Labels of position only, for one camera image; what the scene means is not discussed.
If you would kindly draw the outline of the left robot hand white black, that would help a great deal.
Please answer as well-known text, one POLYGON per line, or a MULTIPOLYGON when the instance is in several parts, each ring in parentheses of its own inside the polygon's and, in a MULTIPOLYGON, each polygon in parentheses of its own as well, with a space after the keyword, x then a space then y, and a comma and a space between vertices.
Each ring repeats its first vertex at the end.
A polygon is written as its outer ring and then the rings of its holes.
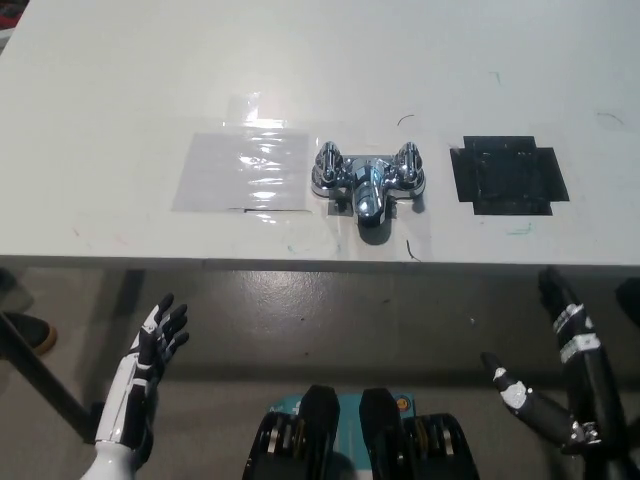
POLYGON ((189 339, 187 306, 169 293, 148 314, 121 358, 95 441, 139 449, 152 430, 157 387, 176 351, 189 339))

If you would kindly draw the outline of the right robot hand black grey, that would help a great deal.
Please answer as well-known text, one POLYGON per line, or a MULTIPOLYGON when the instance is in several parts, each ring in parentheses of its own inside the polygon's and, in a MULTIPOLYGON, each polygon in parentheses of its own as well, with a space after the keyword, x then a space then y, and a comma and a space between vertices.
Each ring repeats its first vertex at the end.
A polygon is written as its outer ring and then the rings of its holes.
POLYGON ((629 451, 624 410, 603 342, 584 302, 553 268, 539 272, 540 301, 558 345, 568 406, 514 377, 498 357, 481 361, 507 410, 571 454, 617 457, 629 451))

